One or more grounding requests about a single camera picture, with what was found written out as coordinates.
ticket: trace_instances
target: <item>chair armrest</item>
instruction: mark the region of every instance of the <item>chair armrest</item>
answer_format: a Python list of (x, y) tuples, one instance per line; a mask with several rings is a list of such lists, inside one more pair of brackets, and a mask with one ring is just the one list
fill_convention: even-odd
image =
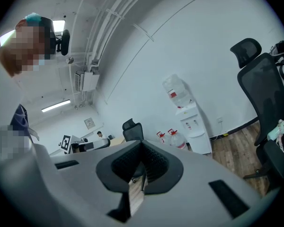
[(284, 152), (280, 147), (272, 140), (269, 140), (264, 145), (264, 152), (268, 161), (271, 163), (271, 167), (284, 178)]

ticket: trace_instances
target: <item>desk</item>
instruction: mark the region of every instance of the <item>desk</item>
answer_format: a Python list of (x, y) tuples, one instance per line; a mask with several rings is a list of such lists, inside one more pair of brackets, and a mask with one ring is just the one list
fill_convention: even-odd
[(116, 146), (125, 142), (124, 136), (114, 138), (110, 141), (110, 146)]

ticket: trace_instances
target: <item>water bottle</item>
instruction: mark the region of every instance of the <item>water bottle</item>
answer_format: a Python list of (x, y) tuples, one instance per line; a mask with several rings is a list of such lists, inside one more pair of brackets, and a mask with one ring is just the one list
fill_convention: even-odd
[(267, 134), (267, 140), (276, 140), (282, 134), (284, 134), (284, 120), (280, 119), (278, 125)]
[(188, 150), (186, 140), (181, 133), (170, 129), (169, 134), (171, 135), (171, 146), (178, 147), (179, 149)]
[(170, 136), (169, 135), (165, 135), (165, 133), (162, 134), (161, 131), (159, 131), (157, 133), (157, 136), (160, 138), (160, 143), (170, 145)]
[(162, 84), (170, 99), (178, 108), (185, 107), (190, 101), (194, 101), (176, 74), (171, 75)]

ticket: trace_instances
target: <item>red cap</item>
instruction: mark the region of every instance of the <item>red cap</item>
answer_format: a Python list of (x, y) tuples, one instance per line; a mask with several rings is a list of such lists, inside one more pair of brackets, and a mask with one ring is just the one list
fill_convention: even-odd
[(169, 132), (171, 135), (174, 135), (174, 134), (176, 134), (177, 131), (174, 131), (173, 129), (170, 129), (168, 132)]
[(158, 135), (160, 138), (162, 138), (162, 137), (165, 135), (165, 133), (162, 134), (161, 131), (159, 131), (159, 132), (157, 133), (157, 135)]

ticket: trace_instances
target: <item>power outlet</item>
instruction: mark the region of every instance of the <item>power outlet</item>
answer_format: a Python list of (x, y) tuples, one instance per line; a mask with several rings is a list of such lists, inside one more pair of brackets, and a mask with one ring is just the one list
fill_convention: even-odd
[(223, 122), (223, 118), (222, 118), (222, 117), (217, 118), (217, 122), (218, 122), (218, 123), (222, 123), (222, 122)]

